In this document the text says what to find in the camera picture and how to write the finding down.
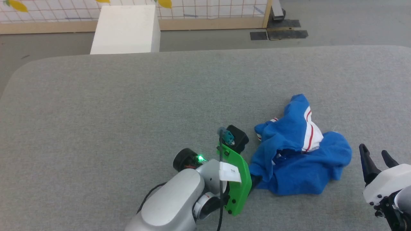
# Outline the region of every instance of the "red stripe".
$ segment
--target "red stripe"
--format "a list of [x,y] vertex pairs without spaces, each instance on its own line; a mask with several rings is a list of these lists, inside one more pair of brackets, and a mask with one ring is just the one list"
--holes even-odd
[[309,150],[309,148],[311,147],[311,141],[312,141],[312,137],[314,136],[314,128],[311,125],[311,137],[309,138],[309,143],[308,143],[308,148],[307,151]]
[[305,118],[305,120],[308,122],[308,115],[311,114],[311,110],[307,113],[307,117]]
[[[308,115],[311,114],[311,110],[307,113],[307,117],[305,118],[305,120],[308,122]],[[308,148],[307,151],[309,150],[309,148],[311,147],[311,141],[312,141],[312,137],[314,136],[314,128],[311,125],[311,136],[309,138],[309,143],[308,143]]]

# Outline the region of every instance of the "gray tabletop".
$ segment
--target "gray tabletop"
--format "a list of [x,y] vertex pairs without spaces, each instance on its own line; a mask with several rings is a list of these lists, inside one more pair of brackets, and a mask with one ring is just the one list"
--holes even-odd
[[[362,196],[358,145],[411,163],[411,49],[397,46],[83,55],[31,62],[0,99],[0,229],[123,230],[189,147],[217,158],[216,130],[281,116],[304,93],[353,158],[321,195],[255,190],[222,230],[389,230]],[[218,213],[198,223],[213,231]]]

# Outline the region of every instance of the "white foam block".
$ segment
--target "white foam block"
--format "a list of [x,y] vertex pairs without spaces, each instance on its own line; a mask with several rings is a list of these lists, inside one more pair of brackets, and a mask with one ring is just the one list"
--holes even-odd
[[90,54],[159,52],[154,5],[103,6]]

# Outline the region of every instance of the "white label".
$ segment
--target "white label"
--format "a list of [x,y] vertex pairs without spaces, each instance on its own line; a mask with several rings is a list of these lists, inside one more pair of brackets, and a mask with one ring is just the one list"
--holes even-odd
[[220,180],[235,181],[241,183],[241,175],[237,166],[229,163],[220,162],[220,170],[218,171]]

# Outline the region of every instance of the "grid wall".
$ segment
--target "grid wall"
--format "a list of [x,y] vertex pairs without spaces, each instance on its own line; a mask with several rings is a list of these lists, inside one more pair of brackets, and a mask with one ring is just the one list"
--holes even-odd
[[92,21],[105,5],[156,5],[159,19],[264,17],[267,0],[171,0],[164,8],[154,0],[4,0],[0,23]]

